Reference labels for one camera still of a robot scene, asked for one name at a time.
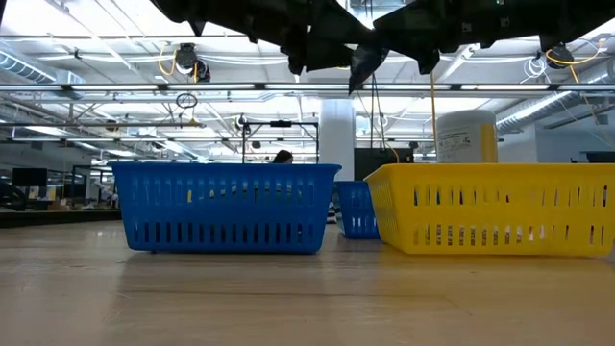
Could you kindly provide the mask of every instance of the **plastic basket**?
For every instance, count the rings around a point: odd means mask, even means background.
[[[163,252],[317,252],[334,164],[120,162],[128,245]]]
[[[390,164],[366,178],[381,238],[409,254],[605,256],[615,164]]]
[[[336,182],[333,194],[337,224],[352,239],[380,239],[376,215],[365,182]]]

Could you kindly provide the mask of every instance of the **yellow plastic basket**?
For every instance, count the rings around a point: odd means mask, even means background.
[[[409,254],[606,256],[615,164],[389,164],[365,179]]]

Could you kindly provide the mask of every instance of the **small blue basket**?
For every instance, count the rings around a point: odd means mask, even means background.
[[[352,239],[380,239],[369,188],[365,182],[336,182],[333,203],[337,223]]]
[[[119,162],[112,168],[131,249],[313,254],[341,167]]]

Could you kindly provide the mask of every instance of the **white column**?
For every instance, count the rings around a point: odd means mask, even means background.
[[[320,161],[337,163],[337,181],[355,179],[355,108],[351,100],[323,100],[320,111]]]

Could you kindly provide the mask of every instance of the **wooden table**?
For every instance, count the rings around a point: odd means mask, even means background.
[[[150,255],[118,222],[0,231],[0,344],[615,345],[615,266],[410,257],[327,231],[317,256]]]

